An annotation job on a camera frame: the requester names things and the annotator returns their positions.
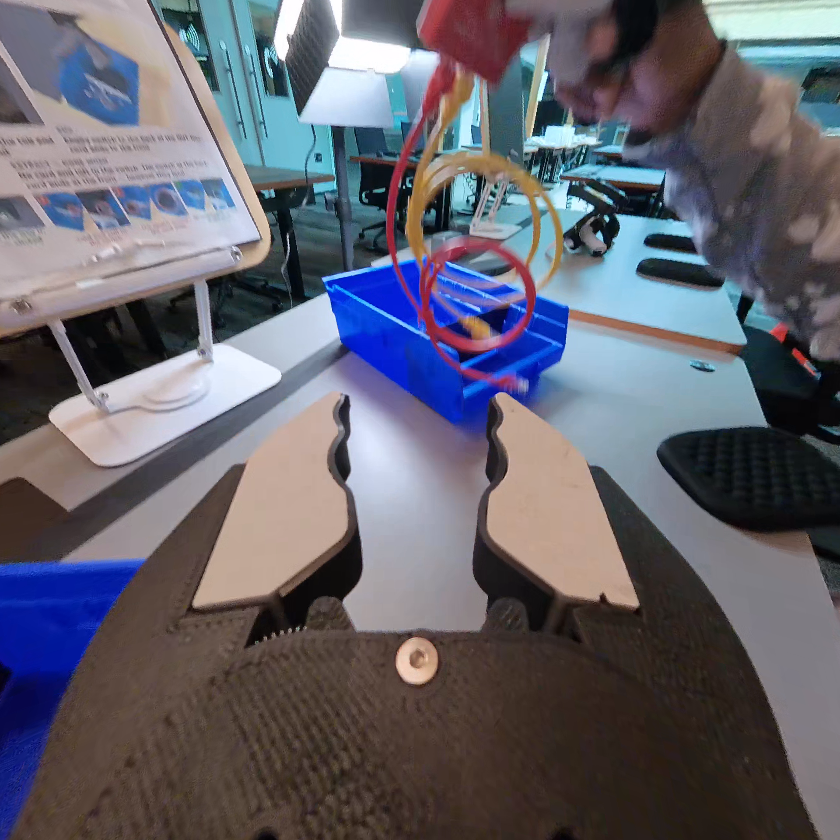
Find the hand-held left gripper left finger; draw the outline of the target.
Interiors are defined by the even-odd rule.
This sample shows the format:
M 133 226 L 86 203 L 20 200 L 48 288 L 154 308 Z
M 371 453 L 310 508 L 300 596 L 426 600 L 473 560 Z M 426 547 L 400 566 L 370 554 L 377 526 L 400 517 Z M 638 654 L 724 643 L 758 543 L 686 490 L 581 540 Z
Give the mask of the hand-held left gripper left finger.
M 250 456 L 193 596 L 193 610 L 346 597 L 363 550 L 350 476 L 350 397 L 327 393 Z

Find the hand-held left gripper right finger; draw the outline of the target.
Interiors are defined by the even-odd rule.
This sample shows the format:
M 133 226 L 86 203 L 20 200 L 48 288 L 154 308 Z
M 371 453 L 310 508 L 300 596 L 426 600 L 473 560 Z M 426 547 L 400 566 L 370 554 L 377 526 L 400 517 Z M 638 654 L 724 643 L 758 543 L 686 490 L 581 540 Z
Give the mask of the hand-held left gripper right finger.
M 583 454 L 510 394 L 488 404 L 488 487 L 480 498 L 473 570 L 493 600 L 528 614 L 576 606 L 638 610 L 638 596 Z

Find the red ethernet switch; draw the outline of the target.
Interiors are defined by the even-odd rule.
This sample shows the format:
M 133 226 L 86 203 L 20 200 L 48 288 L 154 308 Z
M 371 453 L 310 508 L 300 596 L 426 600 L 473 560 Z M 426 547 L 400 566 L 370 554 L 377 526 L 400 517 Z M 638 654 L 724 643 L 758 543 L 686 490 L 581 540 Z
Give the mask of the red ethernet switch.
M 416 21 L 421 44 L 488 84 L 498 84 L 530 40 L 531 21 L 504 1 L 424 1 Z

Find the blue plastic bin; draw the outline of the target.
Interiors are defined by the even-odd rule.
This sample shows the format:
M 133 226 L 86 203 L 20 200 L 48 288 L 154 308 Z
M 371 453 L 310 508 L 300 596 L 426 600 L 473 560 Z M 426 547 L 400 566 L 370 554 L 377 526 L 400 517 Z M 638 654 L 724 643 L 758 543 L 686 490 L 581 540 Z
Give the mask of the blue plastic bin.
M 1 838 L 73 671 L 144 560 L 1 564 Z
M 436 321 L 464 337 L 467 331 L 458 321 L 470 316 L 477 316 L 497 333 L 516 326 L 526 304 L 500 307 L 501 294 L 513 291 L 506 284 L 481 291 L 477 306 L 461 304 L 454 298 L 456 291 L 466 290 L 466 280 L 476 278 L 477 271 L 446 266 L 444 300 L 456 307 L 456 314 L 433 301 Z M 486 414 L 498 388 L 486 380 L 463 376 L 434 350 L 393 264 L 331 274 L 323 278 L 323 284 L 340 340 L 350 351 L 451 423 L 471 423 Z M 467 353 L 447 344 L 443 348 L 467 370 L 490 376 L 517 374 L 527 383 L 527 391 L 516 393 L 514 397 L 526 401 L 536 393 L 540 374 L 561 360 L 568 318 L 567 306 L 537 297 L 530 324 L 507 347 L 484 353 Z

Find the person's right forearm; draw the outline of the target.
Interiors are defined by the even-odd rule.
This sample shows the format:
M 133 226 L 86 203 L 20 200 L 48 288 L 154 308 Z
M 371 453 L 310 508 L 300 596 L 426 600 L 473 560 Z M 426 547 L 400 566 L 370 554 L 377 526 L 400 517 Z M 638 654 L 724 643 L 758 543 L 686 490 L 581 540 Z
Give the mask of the person's right forearm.
M 666 171 L 666 204 L 708 267 L 838 361 L 838 137 L 803 116 L 791 84 L 726 47 L 687 120 L 630 131 L 624 153 Z

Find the person's right hand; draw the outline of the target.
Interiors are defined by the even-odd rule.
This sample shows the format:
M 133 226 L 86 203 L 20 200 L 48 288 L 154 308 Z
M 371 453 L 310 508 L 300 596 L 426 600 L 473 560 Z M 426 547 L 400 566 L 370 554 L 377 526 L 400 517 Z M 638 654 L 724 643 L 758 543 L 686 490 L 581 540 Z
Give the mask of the person's right hand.
M 688 6 L 661 17 L 646 48 L 623 70 L 606 70 L 616 44 L 616 23 L 597 18 L 584 40 L 583 77 L 554 83 L 554 98 L 581 124 L 623 121 L 653 136 L 687 118 L 724 51 L 704 11 Z

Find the white document stand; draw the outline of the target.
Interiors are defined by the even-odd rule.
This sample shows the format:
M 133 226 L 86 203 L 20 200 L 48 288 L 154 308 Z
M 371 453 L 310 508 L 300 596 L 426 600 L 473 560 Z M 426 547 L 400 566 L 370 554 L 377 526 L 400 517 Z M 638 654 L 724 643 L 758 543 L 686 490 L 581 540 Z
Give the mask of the white document stand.
M 504 174 L 494 174 L 484 178 L 474 213 L 471 216 L 467 234 L 483 240 L 503 241 L 517 234 L 523 226 L 516 223 L 498 221 L 498 208 L 507 196 L 510 180 Z

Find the black office chair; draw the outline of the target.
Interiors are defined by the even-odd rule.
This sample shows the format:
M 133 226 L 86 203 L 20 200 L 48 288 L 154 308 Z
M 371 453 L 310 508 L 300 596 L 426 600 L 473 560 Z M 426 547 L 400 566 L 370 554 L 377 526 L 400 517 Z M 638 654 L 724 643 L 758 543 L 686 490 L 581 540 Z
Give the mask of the black office chair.
M 356 127 L 353 134 L 360 158 L 358 201 L 363 207 L 386 211 L 396 153 L 387 147 L 381 127 Z
M 783 324 L 771 331 L 746 324 L 753 300 L 741 296 L 746 334 L 740 353 L 768 426 L 838 446 L 838 363 L 814 360 Z

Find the studio light panel on stand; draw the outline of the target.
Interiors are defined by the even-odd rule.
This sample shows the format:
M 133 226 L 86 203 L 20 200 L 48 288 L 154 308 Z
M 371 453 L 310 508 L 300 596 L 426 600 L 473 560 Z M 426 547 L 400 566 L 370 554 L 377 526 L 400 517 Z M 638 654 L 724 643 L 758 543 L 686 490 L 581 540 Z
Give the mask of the studio light panel on stand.
M 387 128 L 393 107 L 387 76 L 404 68 L 411 47 L 344 31 L 366 1 L 280 1 L 274 46 L 283 58 L 298 120 L 330 128 L 337 184 L 341 261 L 353 267 L 346 128 Z

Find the brown office desk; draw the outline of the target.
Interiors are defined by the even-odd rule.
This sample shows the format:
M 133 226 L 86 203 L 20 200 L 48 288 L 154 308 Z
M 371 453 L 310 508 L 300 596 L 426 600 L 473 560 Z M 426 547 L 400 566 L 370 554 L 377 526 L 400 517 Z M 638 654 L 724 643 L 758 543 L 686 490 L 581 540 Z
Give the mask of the brown office desk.
M 280 274 L 286 281 L 290 304 L 303 303 L 306 291 L 291 211 L 307 203 L 314 186 L 334 186 L 336 178 L 331 174 L 310 174 L 271 166 L 246 164 L 244 168 L 267 218 L 276 223 L 284 257 Z

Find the instruction sheet on stand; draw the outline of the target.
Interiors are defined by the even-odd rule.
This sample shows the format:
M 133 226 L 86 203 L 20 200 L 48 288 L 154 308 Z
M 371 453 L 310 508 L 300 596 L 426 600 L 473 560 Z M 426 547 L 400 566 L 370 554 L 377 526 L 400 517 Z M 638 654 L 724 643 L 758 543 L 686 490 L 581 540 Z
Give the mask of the instruction sheet on stand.
M 207 283 L 267 217 L 188 48 L 150 1 L 1 1 L 1 336 L 47 327 L 80 388 L 50 423 L 120 467 L 277 386 L 213 338 Z M 71 318 L 191 287 L 197 348 L 91 384 Z

